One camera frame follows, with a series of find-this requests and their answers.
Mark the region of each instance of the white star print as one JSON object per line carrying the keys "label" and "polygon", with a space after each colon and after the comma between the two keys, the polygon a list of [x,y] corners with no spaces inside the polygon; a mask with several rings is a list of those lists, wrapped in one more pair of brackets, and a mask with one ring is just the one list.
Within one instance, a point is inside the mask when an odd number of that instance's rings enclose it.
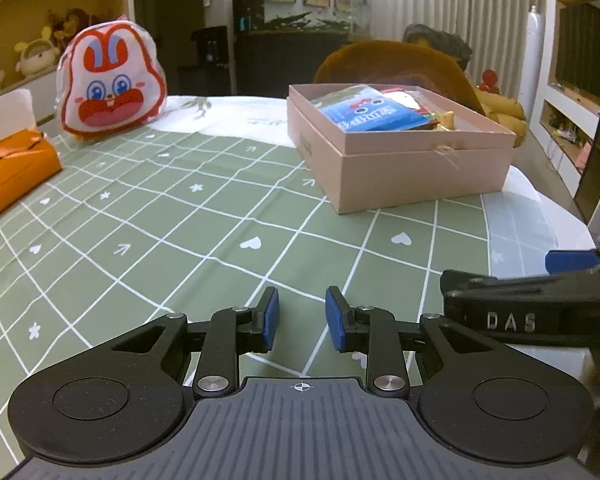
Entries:
{"label": "white star print", "polygon": [[40,337],[40,328],[40,325],[36,322],[29,327],[29,341],[33,341],[34,339],[38,339]]}

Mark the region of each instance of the orange tissue box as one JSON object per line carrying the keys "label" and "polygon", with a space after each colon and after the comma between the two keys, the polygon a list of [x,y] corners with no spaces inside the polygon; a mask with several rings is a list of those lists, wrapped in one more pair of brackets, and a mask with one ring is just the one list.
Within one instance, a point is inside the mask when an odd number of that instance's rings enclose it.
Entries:
{"label": "orange tissue box", "polygon": [[0,140],[0,213],[61,170],[41,132],[21,130]]}

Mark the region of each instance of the television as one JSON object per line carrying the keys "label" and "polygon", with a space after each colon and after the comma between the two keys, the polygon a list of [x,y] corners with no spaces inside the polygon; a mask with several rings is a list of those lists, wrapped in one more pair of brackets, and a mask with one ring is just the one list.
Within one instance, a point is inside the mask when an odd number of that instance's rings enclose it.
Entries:
{"label": "television", "polygon": [[555,79],[600,100],[600,7],[592,2],[559,12]]}

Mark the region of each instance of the metal pivot screw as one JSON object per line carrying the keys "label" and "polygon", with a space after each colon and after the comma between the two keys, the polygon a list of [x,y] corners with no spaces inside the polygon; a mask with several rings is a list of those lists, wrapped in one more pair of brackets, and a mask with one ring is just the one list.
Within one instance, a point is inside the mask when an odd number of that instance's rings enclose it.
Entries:
{"label": "metal pivot screw", "polygon": [[397,392],[405,387],[404,379],[396,375],[381,375],[374,381],[374,385],[384,392]]}
{"label": "metal pivot screw", "polygon": [[208,375],[198,381],[198,387],[204,392],[221,392],[229,385],[229,381],[219,375]]}

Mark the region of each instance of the doorway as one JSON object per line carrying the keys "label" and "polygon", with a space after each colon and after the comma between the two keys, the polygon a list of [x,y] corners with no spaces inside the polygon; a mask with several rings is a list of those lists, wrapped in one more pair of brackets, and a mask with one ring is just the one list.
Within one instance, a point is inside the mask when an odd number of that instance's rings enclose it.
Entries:
{"label": "doorway", "polygon": [[201,0],[134,0],[136,22],[154,38],[169,94],[180,94],[178,67],[197,63],[191,33],[205,26]]}

